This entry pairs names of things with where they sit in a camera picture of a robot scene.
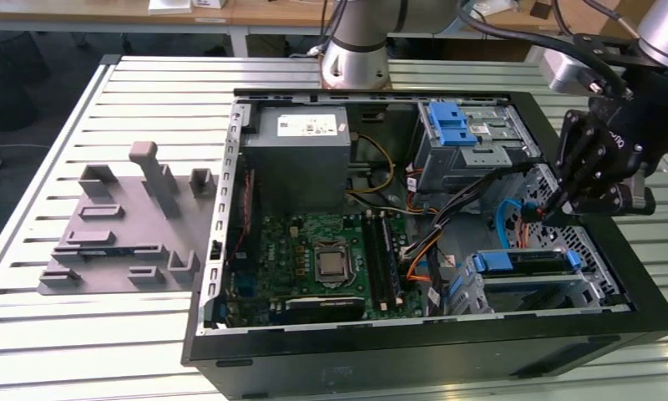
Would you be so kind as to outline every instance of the blue latch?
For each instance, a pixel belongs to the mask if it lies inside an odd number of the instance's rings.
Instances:
[[[571,249],[565,252],[565,256],[571,264],[571,270],[576,272],[583,266],[582,258],[579,257],[579,254]]]
[[[507,252],[485,252],[480,254],[488,272],[508,272],[515,270]]]
[[[507,252],[484,252],[472,256],[476,270],[481,272],[509,272],[515,270]]]
[[[468,119],[456,103],[431,102],[431,121],[441,135],[444,146],[475,146],[477,137],[468,132]]]

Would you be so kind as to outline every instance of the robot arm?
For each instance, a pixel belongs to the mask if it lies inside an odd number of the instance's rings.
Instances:
[[[469,5],[465,0],[340,1],[341,23],[321,63],[325,85],[336,89],[385,87],[388,33],[439,33]],[[569,91],[571,84],[582,89],[576,94],[591,96],[590,111],[569,110],[564,116],[559,188],[537,210],[539,219],[555,226],[590,213],[650,215],[656,203],[644,179],[668,153],[668,0],[656,1],[632,40],[579,34],[571,44],[460,16],[492,36],[513,34],[547,47],[549,87]]]
[[[575,35],[576,46],[620,69],[630,96],[590,94],[590,111],[564,116],[556,153],[559,189],[540,209],[549,225],[575,215],[650,215],[656,208],[644,179],[668,153],[668,0],[659,0],[639,27],[640,39]],[[575,81],[603,93],[604,81],[588,69],[553,63],[543,70],[560,82]]]
[[[455,20],[451,0],[347,0],[321,61],[325,85],[333,89],[384,88],[389,83],[388,33],[439,33]]]

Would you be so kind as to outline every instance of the orange wire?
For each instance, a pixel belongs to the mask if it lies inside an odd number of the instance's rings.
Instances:
[[[523,219],[517,218],[515,221],[515,243],[517,248],[524,248],[523,244]]]
[[[405,210],[412,211],[413,213],[420,213],[423,209],[416,209],[413,207],[413,205],[411,204],[412,199],[413,199],[413,192],[409,192],[408,198],[405,200]],[[429,207],[428,210],[432,211],[433,213],[437,213],[437,209],[435,207]]]
[[[429,282],[431,281],[429,277],[425,277],[425,276],[413,276],[413,272],[415,272],[415,267],[419,264],[419,261],[421,261],[423,255],[425,255],[425,252],[428,252],[428,249],[431,249],[431,247],[435,245],[435,243],[437,242],[437,240],[440,239],[440,237],[441,237],[441,234],[439,234],[437,237],[433,238],[433,240],[423,248],[423,250],[419,253],[419,255],[415,257],[413,262],[411,263],[411,267],[408,268],[408,272],[405,273],[407,280],[419,280],[419,281],[424,281],[424,282]]]
[[[413,213],[419,213],[423,211],[423,209],[416,209],[413,207],[413,204],[411,203],[411,201],[413,200],[413,192],[409,192],[408,193],[408,198],[405,199],[405,207],[407,207],[407,211],[413,211]]]
[[[524,225],[524,247],[529,246],[529,224]]]

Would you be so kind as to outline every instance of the metal workbench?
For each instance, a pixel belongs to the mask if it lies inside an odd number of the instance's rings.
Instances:
[[[128,161],[134,140],[159,143],[173,174],[219,171],[235,88],[316,88],[311,60],[124,57],[101,65],[0,236],[0,400],[223,399],[180,366],[189,292],[44,297],[37,278],[82,190],[86,163],[141,174]],[[559,129],[584,99],[552,93],[536,66],[520,63],[392,62],[397,89],[531,92]],[[658,213],[618,219],[668,300],[668,160],[651,178]],[[668,338],[627,348],[557,378],[472,383],[323,399],[457,397],[578,400],[668,399]]]

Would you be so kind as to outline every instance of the yellow wire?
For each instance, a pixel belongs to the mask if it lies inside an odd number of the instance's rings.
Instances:
[[[429,280],[429,278],[423,277],[423,276],[413,276],[415,268],[419,264],[419,261],[423,259],[423,255],[425,255],[425,252],[428,252],[428,249],[435,245],[437,240],[440,239],[443,234],[439,234],[436,238],[429,242],[429,244],[425,245],[425,247],[421,250],[421,253],[415,257],[413,263],[411,263],[411,267],[408,268],[408,273],[407,273],[407,279],[409,280]]]
[[[383,155],[385,156],[387,161],[388,161],[388,178],[387,178],[387,181],[381,185],[376,186],[375,188],[363,188],[359,190],[348,190],[347,191],[348,194],[371,194],[372,192],[383,190],[388,186],[388,184],[391,184],[391,181],[393,180],[395,165],[393,165],[393,161],[391,160],[391,156],[388,156],[388,153],[383,149],[381,145],[379,145],[379,143],[375,140],[372,140],[369,136],[367,136],[364,134],[359,134],[359,136],[371,142],[371,144],[375,146],[375,148],[383,153]]]

